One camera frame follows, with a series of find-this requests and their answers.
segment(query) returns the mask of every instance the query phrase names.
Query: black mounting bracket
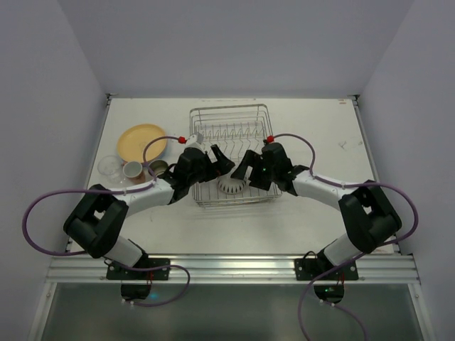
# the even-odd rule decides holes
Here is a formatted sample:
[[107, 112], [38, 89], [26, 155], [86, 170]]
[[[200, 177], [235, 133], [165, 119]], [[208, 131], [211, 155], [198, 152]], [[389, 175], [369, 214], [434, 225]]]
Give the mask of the black mounting bracket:
[[[144, 258], [138, 260], [134, 265], [135, 268], [154, 268], [156, 266], [169, 265], [171, 260], [169, 258]], [[162, 270], [152, 271], [152, 281], [167, 281], [169, 279], [169, 268]], [[112, 263], [107, 268], [106, 279], [111, 281], [146, 281], [150, 279], [149, 272], [141, 271], [128, 271], [120, 266]]]
[[[304, 260], [302, 258], [294, 260], [294, 271], [296, 273], [297, 281], [311, 281], [314, 277], [322, 273], [320, 271], [314, 271], [314, 269], [317, 269], [316, 266], [318, 266], [316, 258], [305, 259], [306, 269], [303, 264]], [[340, 277], [342, 277], [343, 274], [345, 281], [357, 281], [358, 280], [357, 264], [353, 262], [347, 266], [344, 266], [343, 268], [333, 272], [332, 274], [329, 274], [328, 276], [321, 278], [320, 281], [337, 281], [338, 279], [340, 279]]]

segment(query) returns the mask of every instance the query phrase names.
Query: cable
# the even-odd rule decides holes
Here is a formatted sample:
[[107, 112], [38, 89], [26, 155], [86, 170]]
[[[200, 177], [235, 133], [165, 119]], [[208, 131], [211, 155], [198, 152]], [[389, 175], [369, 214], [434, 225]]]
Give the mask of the cable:
[[[31, 247], [33, 247], [36, 251], [39, 251], [43, 254], [48, 254], [50, 256], [75, 256], [77, 254], [86, 254], [87, 252], [86, 251], [77, 251], [77, 252], [57, 252], [57, 251], [49, 251], [49, 250], [46, 250], [44, 249], [43, 247], [40, 247], [39, 245], [37, 245], [31, 238], [30, 238], [30, 235], [28, 234], [28, 228], [27, 228], [27, 221], [28, 221], [28, 216], [30, 215], [32, 209], [36, 206], [36, 204], [38, 204], [41, 200], [44, 200], [46, 199], [47, 197], [52, 197], [54, 195], [59, 195], [59, 194], [70, 194], [70, 193], [84, 193], [84, 194], [106, 194], [106, 195], [119, 195], [119, 194], [128, 194], [128, 193], [138, 193], [138, 192], [142, 192], [143, 190], [148, 190], [150, 188], [152, 188], [156, 182], [156, 175], [155, 173], [152, 171], [152, 169], [150, 169], [149, 167], [149, 162], [147, 162], [147, 159], [146, 159], [146, 152], [147, 150], [149, 149], [149, 147], [154, 144], [155, 142], [159, 141], [159, 140], [162, 140], [162, 139], [173, 139], [173, 140], [177, 140], [179, 142], [181, 142], [181, 140], [177, 137], [174, 137], [174, 136], [161, 136], [161, 137], [158, 137], [157, 139], [154, 139], [153, 141], [150, 141], [145, 149], [144, 149], [144, 152], [142, 154], [142, 157], [144, 159], [144, 163], [145, 163], [145, 167], [147, 168], [148, 172], [151, 174], [151, 176], [153, 177], [153, 181], [151, 181], [147, 186], [143, 187], [143, 188], [136, 188], [136, 189], [133, 189], [133, 190], [127, 190], [127, 191], [123, 191], [123, 190], [82, 190], [82, 189], [68, 189], [68, 190], [54, 190], [52, 192], [48, 192], [48, 193], [45, 193], [43, 195], [40, 195], [39, 197], [37, 197], [26, 209], [26, 211], [24, 212], [23, 214], [23, 217], [22, 217], [22, 234], [23, 234], [23, 237], [25, 238], [25, 240], [30, 244]], [[124, 269], [127, 269], [127, 270], [130, 270], [130, 271], [146, 271], [146, 272], [150, 272], [150, 271], [155, 271], [155, 270], [161, 270], [161, 269], [164, 269], [164, 268], [177, 268], [177, 269], [180, 269], [180, 270], [183, 270], [186, 272], [186, 275], [187, 275], [187, 281], [186, 281], [186, 285], [183, 287], [183, 290], [177, 294], [176, 296], [174, 296], [173, 298], [170, 298], [166, 301], [163, 301], [163, 302], [159, 302], [159, 303], [141, 303], [141, 302], [134, 302], [134, 305], [140, 305], [140, 306], [143, 306], [143, 307], [157, 307], [157, 306], [160, 306], [160, 305], [165, 305], [167, 303], [170, 303], [170, 302], [174, 302], [175, 300], [179, 299], [185, 292], [186, 290], [188, 289], [188, 286], [190, 284], [190, 273], [188, 272], [187, 269], [185, 269], [183, 266], [180, 266], [180, 265], [166, 265], [166, 266], [157, 266], [156, 268], [148, 268], [148, 269], [140, 269], [140, 268], [133, 268], [131, 266], [127, 266], [127, 265], [124, 265], [124, 264], [121, 264], [121, 263], [118, 263], [118, 262], [115, 262], [118, 266], [121, 266], [122, 268]]]
[[[416, 208], [415, 204], [413, 203], [411, 198], [405, 192], [403, 192], [402, 190], [400, 190], [399, 188], [397, 188], [395, 186], [388, 185], [386, 183], [354, 183], [354, 184], [342, 185], [340, 183], [335, 183], [333, 181], [324, 179], [324, 178], [322, 178], [320, 176], [314, 175], [313, 167], [314, 167], [314, 164], [316, 162], [316, 151], [315, 151], [314, 147], [310, 144], [310, 142], [308, 140], [306, 140], [305, 138], [299, 136], [299, 135], [290, 134], [290, 133], [277, 134], [277, 135], [275, 135], [273, 137], [277, 138], [277, 137], [282, 137], [282, 136], [290, 136], [290, 137], [294, 137], [296, 139], [299, 139], [300, 141], [303, 141], [310, 148], [311, 154], [312, 154], [312, 159], [311, 159], [311, 163], [310, 163], [310, 166], [309, 166], [309, 172], [315, 179], [321, 181], [322, 183], [326, 183], [328, 185], [332, 185], [332, 186], [335, 186], [335, 187], [338, 187], [338, 188], [360, 188], [360, 187], [371, 187], [371, 186], [384, 187], [384, 188], [391, 189], [394, 192], [400, 194], [407, 201], [407, 203], [411, 207], [412, 214], [414, 215], [414, 223], [412, 224], [411, 229], [407, 233], [403, 234], [401, 237], [398, 237], [398, 238], [395, 238], [395, 239], [390, 240], [388, 242], [385, 242], [381, 246], [401, 242], [402, 240], [405, 240], [406, 238], [410, 237], [415, 232], [415, 230], [417, 229], [417, 226], [419, 224], [419, 213], [417, 212], [417, 208]], [[362, 257], [364, 255], [365, 255], [364, 253], [361, 253], [361, 254], [355, 256], [354, 258], [349, 259], [347, 261], [344, 261], [342, 264], [339, 264], [339, 265], [333, 267], [332, 269], [330, 269], [330, 270], [320, 274], [319, 276], [313, 278], [310, 281], [310, 283], [308, 283], [308, 285], [306, 286], [305, 290], [302, 292], [302, 294], [300, 296], [300, 299], [299, 299], [298, 318], [299, 318], [300, 329], [301, 329], [301, 331], [305, 335], [305, 338], [308, 341], [310, 341], [311, 338], [310, 338], [308, 332], [306, 331], [306, 329], [304, 327], [304, 324], [303, 324], [303, 321], [301, 319], [301, 308], [302, 308], [305, 296], [309, 292], [309, 289], [313, 286], [314, 282], [316, 282], [317, 280], [319, 280], [319, 279], [321, 279], [321, 278], [323, 278], [323, 277], [325, 277], [325, 276], [327, 276], [329, 274], [332, 274], [333, 272], [343, 268], [344, 266], [349, 265], [350, 263], [356, 261], [357, 259], [359, 259], [360, 257]], [[337, 309], [340, 309], [340, 310], [344, 311], [345, 313], [349, 314], [352, 318], [354, 318], [357, 321], [357, 323], [359, 324], [359, 326], [362, 328], [363, 336], [364, 336], [365, 340], [369, 339], [367, 330], [366, 330], [364, 324], [362, 324], [362, 322], [360, 321], [359, 318], [357, 318], [352, 312], [350, 312], [348, 309], [346, 309], [344, 307], [340, 307], [340, 306], [337, 306], [337, 305], [335, 305], [335, 307]]]
[[126, 192], [124, 192], [123, 190], [83, 190], [83, 189], [68, 189], [68, 190], [54, 190], [52, 192], [48, 192], [48, 193], [45, 193], [43, 195], [40, 195], [39, 197], [37, 197], [34, 201], [31, 202], [31, 204], [27, 207], [26, 211], [24, 212], [23, 214], [23, 217], [22, 217], [22, 234], [23, 234], [23, 237], [25, 238], [25, 240], [30, 244], [31, 247], [33, 247], [36, 251], [39, 251], [43, 254], [48, 254], [50, 256], [75, 256], [75, 255], [78, 255], [78, 254], [86, 254], [87, 252], [86, 251], [77, 251], [77, 252], [58, 252], [58, 251], [49, 251], [49, 250], [46, 250], [44, 249], [43, 247], [40, 247], [39, 245], [37, 245], [31, 238], [30, 238], [30, 234], [28, 233], [28, 228], [27, 228], [27, 221], [28, 221], [28, 216], [30, 215], [32, 209], [36, 206], [36, 204], [38, 204], [41, 200], [44, 200], [46, 199], [47, 197], [52, 197], [54, 195], [59, 195], [59, 194], [71, 194], [71, 193], [83, 193], [83, 194], [107, 194], [107, 195], [118, 195], [118, 194], [128, 194], [128, 193], [138, 193], [138, 192], [142, 192], [143, 190], [149, 190], [150, 188], [152, 188], [154, 186], [154, 183], [156, 182], [156, 175], [155, 173], [152, 171], [152, 169], [150, 169], [149, 165], [148, 165], [148, 162], [146, 161], [146, 152], [147, 152], [147, 149], [152, 145], [154, 144], [155, 142], [159, 141], [159, 140], [162, 140], [162, 139], [175, 139], [175, 140], [178, 140], [177, 137], [174, 137], [174, 136], [161, 136], [161, 137], [158, 137], [157, 139], [154, 139], [153, 141], [149, 142], [145, 149], [144, 149], [144, 153], [143, 153], [143, 158], [144, 158], [144, 162], [145, 162], [145, 166], [147, 168], [147, 170], [149, 171], [149, 173], [151, 174], [151, 176], [153, 177], [153, 181], [151, 181], [147, 186], [143, 187], [143, 188], [136, 188], [136, 189], [133, 189], [133, 190], [128, 190]]
[[172, 297], [168, 300], [158, 302], [158, 303], [144, 303], [144, 302], [133, 302], [132, 301], [134, 305], [138, 305], [140, 307], [153, 308], [153, 307], [159, 307], [160, 305], [165, 305], [165, 304], [174, 302], [174, 301], [178, 300], [180, 297], [182, 297], [183, 294], [188, 290], [188, 287], [190, 286], [190, 279], [191, 279], [190, 273], [186, 268], [184, 268], [183, 266], [180, 266], [180, 265], [170, 264], [170, 265], [156, 266], [154, 268], [141, 269], [141, 268], [133, 268], [131, 266], [121, 264], [117, 261], [115, 261], [114, 263], [116, 265], [120, 266], [121, 268], [123, 268], [125, 270], [129, 270], [129, 271], [150, 272], [150, 271], [162, 270], [162, 269], [167, 269], [167, 268], [177, 268], [177, 269], [185, 271], [186, 278], [187, 278], [186, 283], [185, 283], [185, 286], [183, 287], [183, 289], [177, 295], [175, 295], [174, 297]]

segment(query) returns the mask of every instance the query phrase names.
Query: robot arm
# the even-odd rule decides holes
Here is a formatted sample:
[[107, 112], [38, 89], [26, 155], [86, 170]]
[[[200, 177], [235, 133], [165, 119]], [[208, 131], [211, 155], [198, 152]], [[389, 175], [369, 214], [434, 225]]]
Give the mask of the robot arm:
[[284, 192], [318, 200], [341, 212], [346, 233], [317, 254], [319, 273], [362, 252], [371, 253], [401, 227], [400, 218], [381, 188], [373, 185], [350, 188], [350, 183], [327, 177], [323, 177], [326, 182], [318, 180], [308, 167], [293, 166], [279, 143], [266, 144], [260, 155], [247, 151], [231, 178], [245, 179], [248, 167], [252, 167], [249, 176], [252, 187], [269, 190], [273, 182]]
[[[217, 159], [212, 163], [202, 151], [201, 141], [202, 136], [191, 136], [173, 171], [161, 174], [151, 188], [149, 182], [111, 190], [124, 194], [86, 194], [63, 225], [65, 233], [93, 258], [104, 257], [135, 266], [147, 255], [134, 242], [119, 235], [123, 221], [150, 207], [173, 204], [185, 197], [195, 183], [211, 181], [234, 167], [216, 145], [211, 146]], [[106, 190], [101, 185], [91, 189]]]

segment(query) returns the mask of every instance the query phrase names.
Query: white cup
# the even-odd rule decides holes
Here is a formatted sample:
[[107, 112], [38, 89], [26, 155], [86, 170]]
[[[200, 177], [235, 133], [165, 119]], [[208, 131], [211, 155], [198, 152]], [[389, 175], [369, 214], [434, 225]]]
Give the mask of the white cup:
[[130, 161], [123, 166], [123, 174], [134, 184], [145, 183], [145, 174], [142, 164], [138, 161]]

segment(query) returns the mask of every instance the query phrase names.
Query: glass cup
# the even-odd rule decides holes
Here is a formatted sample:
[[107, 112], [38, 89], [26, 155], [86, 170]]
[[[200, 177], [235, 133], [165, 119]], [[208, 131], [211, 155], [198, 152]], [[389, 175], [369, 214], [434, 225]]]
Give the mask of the glass cup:
[[98, 172], [110, 183], [121, 183], [124, 180], [122, 160], [118, 156], [108, 155], [98, 162]]

